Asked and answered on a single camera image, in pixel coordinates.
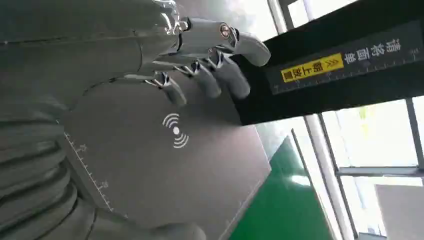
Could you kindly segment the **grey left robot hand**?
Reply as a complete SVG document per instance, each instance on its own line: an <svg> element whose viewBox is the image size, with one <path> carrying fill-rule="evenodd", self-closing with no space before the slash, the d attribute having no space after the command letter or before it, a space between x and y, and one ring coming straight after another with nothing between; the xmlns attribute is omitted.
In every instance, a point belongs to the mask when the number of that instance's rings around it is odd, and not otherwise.
<svg viewBox="0 0 424 240"><path fill-rule="evenodd" d="M0 3L0 237L3 240L204 240L190 222L144 228L80 195L58 138L79 98L110 84L150 85L187 102L178 71L216 98L251 87L271 52L223 21L181 16L173 0L3 0Z"/></svg>

